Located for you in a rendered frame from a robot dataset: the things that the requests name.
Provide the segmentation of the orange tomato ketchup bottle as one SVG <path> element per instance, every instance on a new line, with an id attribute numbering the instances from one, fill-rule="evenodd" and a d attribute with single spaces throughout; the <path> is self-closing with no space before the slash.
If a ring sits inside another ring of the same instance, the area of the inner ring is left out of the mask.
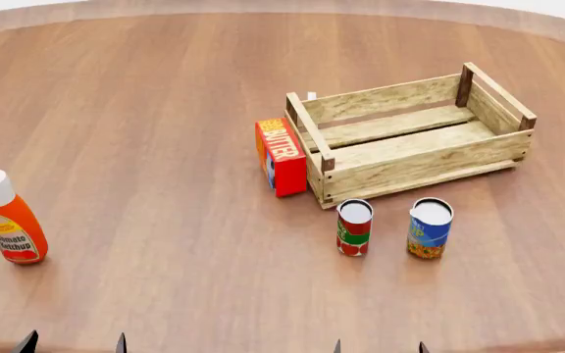
<path id="1" fill-rule="evenodd" d="M 0 252 L 6 261 L 18 265 L 38 264 L 48 252 L 41 225 L 3 170 L 0 170 Z"/>

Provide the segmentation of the blue soup can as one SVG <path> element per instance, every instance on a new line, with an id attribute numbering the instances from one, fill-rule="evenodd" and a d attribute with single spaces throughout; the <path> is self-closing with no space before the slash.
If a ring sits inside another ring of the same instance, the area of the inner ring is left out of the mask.
<path id="1" fill-rule="evenodd" d="M 454 212 L 442 199 L 427 197 L 414 202 L 407 234 L 407 251 L 422 259 L 438 259 L 443 255 Z"/>

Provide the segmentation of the red tomato sauce can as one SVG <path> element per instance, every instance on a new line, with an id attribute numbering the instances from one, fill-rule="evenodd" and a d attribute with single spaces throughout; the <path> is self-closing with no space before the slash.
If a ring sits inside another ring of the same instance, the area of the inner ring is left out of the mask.
<path id="1" fill-rule="evenodd" d="M 364 256 L 368 253 L 374 211 L 362 199 L 347 199 L 336 207 L 336 246 L 349 257 Z"/>

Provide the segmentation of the wooden slatted crate tray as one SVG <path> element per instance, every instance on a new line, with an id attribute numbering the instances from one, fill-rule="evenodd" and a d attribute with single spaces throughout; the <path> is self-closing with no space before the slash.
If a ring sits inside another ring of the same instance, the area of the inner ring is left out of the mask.
<path id="1" fill-rule="evenodd" d="M 460 73 L 341 93 L 285 97 L 322 208 L 517 166 L 536 114 L 475 64 Z"/>

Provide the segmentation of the red butter box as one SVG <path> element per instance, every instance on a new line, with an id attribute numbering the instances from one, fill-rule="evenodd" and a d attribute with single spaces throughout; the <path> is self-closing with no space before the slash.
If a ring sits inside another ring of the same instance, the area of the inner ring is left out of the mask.
<path id="1" fill-rule="evenodd" d="M 304 192 L 307 188 L 306 155 L 286 119 L 255 123 L 259 161 L 277 197 Z"/>

